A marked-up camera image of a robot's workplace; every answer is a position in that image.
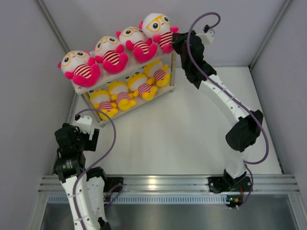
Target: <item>shelf rack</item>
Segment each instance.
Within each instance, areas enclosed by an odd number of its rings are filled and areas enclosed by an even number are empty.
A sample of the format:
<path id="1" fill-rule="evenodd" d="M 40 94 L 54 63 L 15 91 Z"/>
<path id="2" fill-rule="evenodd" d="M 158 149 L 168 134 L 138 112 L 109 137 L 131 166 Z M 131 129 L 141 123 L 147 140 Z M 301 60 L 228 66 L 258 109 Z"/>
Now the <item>shelf rack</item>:
<path id="1" fill-rule="evenodd" d="M 161 96 L 161 95 L 163 95 L 163 94 L 165 94 L 167 92 L 173 92 L 174 91 L 174 87 L 175 87 L 175 69 L 176 69 L 175 67 L 176 67 L 176 58 L 177 58 L 175 52 L 172 52 L 171 54 L 163 54 L 161 50 L 158 50 L 157 54 L 150 61 L 147 61 L 145 63 L 138 63 L 133 57 L 130 57 L 127 66 L 125 67 L 125 69 L 122 72 L 120 72 L 118 74 L 109 74 L 109 73 L 107 73 L 107 72 L 105 72 L 103 70 L 102 71 L 102 75 L 103 76 L 92 87 L 89 87 L 89 88 L 81 87 L 81 86 L 78 86 L 78 85 L 74 84 L 73 82 L 72 82 L 72 85 L 73 85 L 73 87 L 75 89 L 75 92 L 78 95 L 81 96 L 81 98 L 84 100 L 85 104 L 89 108 L 93 108 L 94 109 L 94 107 L 93 107 L 93 105 L 92 105 L 92 103 L 90 101 L 89 91 L 102 88 L 109 81 L 114 81 L 114 80 L 116 80 L 118 78 L 126 76 L 127 74 L 130 74 L 133 71 L 136 71 L 136 70 L 142 68 L 143 66 L 145 66 L 145 65 L 147 65 L 147 64 L 149 64 L 149 63 L 151 63 L 153 61 L 156 61 L 158 59 L 161 59 L 161 58 L 164 58 L 164 57 L 167 57 L 167 56 L 171 56 L 171 79 L 170 79 L 170 83 L 169 83 L 169 85 L 167 85 L 165 87 L 159 88 L 158 92 L 155 95 L 155 98 L 156 98 L 156 97 L 159 97 L 159 96 Z M 127 111 L 119 110 L 118 114 L 116 114 L 113 118 L 119 117 L 119 116 L 123 115 L 124 113 L 129 112 L 132 109 L 137 108 L 137 107 L 141 106 L 142 104 L 145 104 L 145 103 L 148 102 L 148 101 L 143 100 L 140 97 L 134 98 L 134 100 L 137 102 L 136 106 L 134 106 L 133 108 L 131 108 L 130 110 L 127 110 Z M 102 120 L 99 117 L 97 112 L 93 111 L 92 113 L 93 113 L 93 116 L 94 116 L 96 122 L 99 123 L 102 127 L 104 127 L 105 123 L 109 122 L 109 121 Z"/>

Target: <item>pink plush toy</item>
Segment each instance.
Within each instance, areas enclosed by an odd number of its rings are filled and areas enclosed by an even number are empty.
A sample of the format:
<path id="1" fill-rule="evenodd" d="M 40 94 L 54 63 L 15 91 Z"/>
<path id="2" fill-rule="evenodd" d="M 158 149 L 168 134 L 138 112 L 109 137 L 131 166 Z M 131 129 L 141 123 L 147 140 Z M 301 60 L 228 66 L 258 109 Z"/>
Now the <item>pink plush toy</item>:
<path id="1" fill-rule="evenodd" d="M 88 51 L 71 51 L 65 55 L 58 67 L 65 77 L 76 85 L 91 87 L 100 77 L 100 68 Z"/>
<path id="2" fill-rule="evenodd" d="M 178 33 L 178 27 L 170 27 L 169 19 L 161 13 L 151 13 L 142 22 L 139 28 L 143 30 L 147 37 L 157 42 L 166 54 L 173 51 L 173 33 Z"/>
<path id="3" fill-rule="evenodd" d="M 157 52 L 157 45 L 152 44 L 152 40 L 136 27 L 128 27 L 122 32 L 117 31 L 116 36 L 127 49 L 132 50 L 134 58 L 144 63 L 152 59 Z"/>
<path id="4" fill-rule="evenodd" d="M 120 41 L 111 36 L 104 36 L 94 48 L 95 60 L 102 63 L 103 68 L 112 74 L 117 74 L 126 67 L 128 55 Z"/>

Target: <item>red and white striped shirt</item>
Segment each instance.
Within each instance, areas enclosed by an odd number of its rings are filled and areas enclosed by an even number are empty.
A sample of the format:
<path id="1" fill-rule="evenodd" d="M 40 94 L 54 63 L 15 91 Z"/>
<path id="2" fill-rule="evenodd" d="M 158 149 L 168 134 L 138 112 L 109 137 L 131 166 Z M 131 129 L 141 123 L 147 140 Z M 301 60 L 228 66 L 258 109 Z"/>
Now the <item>red and white striped shirt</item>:
<path id="1" fill-rule="evenodd" d="M 110 61 L 113 65 L 117 65 L 119 63 L 119 52 L 115 50 L 109 50 L 104 55 L 104 61 Z"/>
<path id="2" fill-rule="evenodd" d="M 166 74 L 165 71 L 163 71 L 163 70 L 161 70 L 161 69 L 158 69 L 158 70 L 153 74 L 154 80 L 155 80 L 156 82 L 159 81 L 159 80 L 163 80 L 165 74 Z"/>
<path id="3" fill-rule="evenodd" d="M 151 85 L 144 83 L 138 87 L 139 95 L 142 96 L 143 93 L 150 92 L 151 89 L 152 89 Z"/>
<path id="4" fill-rule="evenodd" d="M 111 102 L 101 102 L 98 107 L 99 110 L 106 109 L 108 112 L 110 112 L 112 108 Z"/>
<path id="5" fill-rule="evenodd" d="M 115 100 L 116 104 L 118 104 L 122 99 L 127 99 L 128 101 L 130 101 L 131 98 L 126 92 L 120 92 L 119 94 L 117 94 L 117 98 Z"/>
<path id="6" fill-rule="evenodd" d="M 91 66 L 88 64 L 82 64 L 77 66 L 77 68 L 73 71 L 74 75 L 81 75 L 83 77 L 90 78 L 91 75 Z"/>
<path id="7" fill-rule="evenodd" d="M 148 54 L 149 52 L 149 45 L 147 45 L 144 41 L 138 41 L 134 44 L 134 47 L 132 50 L 134 50 L 136 47 L 140 47 L 144 54 Z"/>
<path id="8" fill-rule="evenodd" d="M 159 46 L 162 48 L 167 44 L 171 44 L 173 41 L 173 32 L 169 31 L 161 35 L 161 40 L 158 42 Z"/>

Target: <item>yellow plush toy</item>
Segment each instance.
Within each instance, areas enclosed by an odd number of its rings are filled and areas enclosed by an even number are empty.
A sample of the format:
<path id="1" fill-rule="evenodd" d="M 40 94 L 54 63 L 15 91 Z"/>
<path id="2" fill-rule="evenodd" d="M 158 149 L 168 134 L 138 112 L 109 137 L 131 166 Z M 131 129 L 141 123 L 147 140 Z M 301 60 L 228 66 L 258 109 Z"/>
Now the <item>yellow plush toy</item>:
<path id="1" fill-rule="evenodd" d="M 116 102 L 120 110 L 126 111 L 136 105 L 136 101 L 132 100 L 133 94 L 129 93 L 126 83 L 115 81 L 107 84 L 107 90 L 111 95 L 111 99 Z"/>
<path id="2" fill-rule="evenodd" d="M 118 113 L 118 110 L 116 109 L 117 105 L 111 102 L 111 97 L 106 90 L 96 90 L 92 92 L 90 101 L 95 109 L 101 110 L 111 118 Z M 108 120 L 107 117 L 101 113 L 99 113 L 99 116 L 103 120 Z"/>
<path id="3" fill-rule="evenodd" d="M 127 80 L 127 85 L 128 88 L 133 91 L 133 96 L 137 97 L 140 95 L 144 100 L 150 101 L 158 91 L 158 87 L 151 86 L 153 82 L 154 81 L 148 79 L 145 74 L 136 73 Z"/>
<path id="4" fill-rule="evenodd" d="M 167 69 L 168 65 L 163 65 L 162 61 L 157 60 L 144 66 L 144 73 L 148 78 L 153 79 L 158 87 L 164 87 L 171 79 L 171 75 L 166 73 Z"/>

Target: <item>doll arm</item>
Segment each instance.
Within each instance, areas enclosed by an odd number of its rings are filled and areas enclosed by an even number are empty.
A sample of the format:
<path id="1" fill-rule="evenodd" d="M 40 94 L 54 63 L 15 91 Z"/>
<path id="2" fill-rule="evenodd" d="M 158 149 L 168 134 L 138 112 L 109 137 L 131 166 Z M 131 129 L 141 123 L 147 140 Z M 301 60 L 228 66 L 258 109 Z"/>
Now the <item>doll arm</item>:
<path id="1" fill-rule="evenodd" d="M 65 77 L 68 78 L 69 80 L 71 80 L 73 78 L 73 72 L 65 72 Z"/>
<path id="2" fill-rule="evenodd" d="M 96 60 L 96 62 L 98 62 L 98 63 L 103 63 L 104 58 L 101 57 L 101 56 L 96 55 L 96 56 L 95 56 L 95 60 Z"/>
<path id="3" fill-rule="evenodd" d="M 160 40 L 161 40 L 161 35 L 155 35 L 155 36 L 153 36 L 154 38 L 153 38 L 153 41 L 154 42 L 160 42 Z"/>
<path id="4" fill-rule="evenodd" d="M 153 41 L 151 38 L 148 38 L 145 43 L 150 46 L 153 43 Z"/>
<path id="5" fill-rule="evenodd" d="M 111 106 L 112 106 L 113 108 L 117 108 L 117 104 L 114 103 L 114 102 L 111 102 Z"/>
<path id="6" fill-rule="evenodd" d="M 161 68 L 161 70 L 163 70 L 163 71 L 167 71 L 167 69 L 168 69 L 168 64 L 163 65 L 162 68 Z"/>
<path id="7" fill-rule="evenodd" d="M 128 41 L 126 42 L 126 47 L 127 47 L 127 49 L 129 49 L 129 50 L 133 50 L 134 43 L 132 43 L 130 40 L 128 40 Z"/>
<path id="8" fill-rule="evenodd" d="M 90 57 L 90 59 L 88 59 L 87 64 L 89 64 L 90 66 L 93 65 L 93 64 L 95 64 L 95 58 Z"/>
<path id="9" fill-rule="evenodd" d="M 116 52 L 118 52 L 118 53 L 124 52 L 124 46 L 123 46 L 123 45 L 119 45 L 119 46 L 116 48 Z"/>
<path id="10" fill-rule="evenodd" d="M 133 96 L 134 96 L 134 97 L 139 96 L 139 91 L 134 91 L 134 92 L 133 92 Z"/>
<path id="11" fill-rule="evenodd" d="M 154 78 L 149 78 L 147 84 L 152 85 L 154 84 Z"/>
<path id="12" fill-rule="evenodd" d="M 173 27 L 171 27 L 171 31 L 173 33 L 178 33 L 179 32 L 179 28 L 177 26 L 173 26 Z"/>
<path id="13" fill-rule="evenodd" d="M 99 108 L 99 104 L 98 103 L 94 103 L 93 106 L 94 106 L 95 109 Z"/>
<path id="14" fill-rule="evenodd" d="M 116 98 L 117 98 L 117 95 L 116 95 L 116 94 L 111 95 L 111 100 L 112 100 L 112 101 L 116 100 Z"/>

